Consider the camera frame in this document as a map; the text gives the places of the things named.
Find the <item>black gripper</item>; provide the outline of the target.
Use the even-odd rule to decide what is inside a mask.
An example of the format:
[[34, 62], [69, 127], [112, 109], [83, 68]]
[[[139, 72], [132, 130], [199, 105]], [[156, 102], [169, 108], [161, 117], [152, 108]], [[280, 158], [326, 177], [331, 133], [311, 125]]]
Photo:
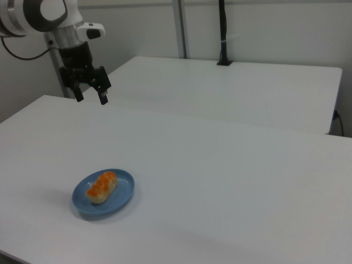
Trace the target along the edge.
[[59, 54], [63, 62], [60, 76], [64, 86], [73, 91], [76, 100], [81, 102], [84, 99], [80, 88], [80, 84], [84, 83], [97, 91], [101, 105], [105, 105], [111, 83], [103, 66], [93, 66], [89, 44], [84, 42], [73, 48], [59, 49]]

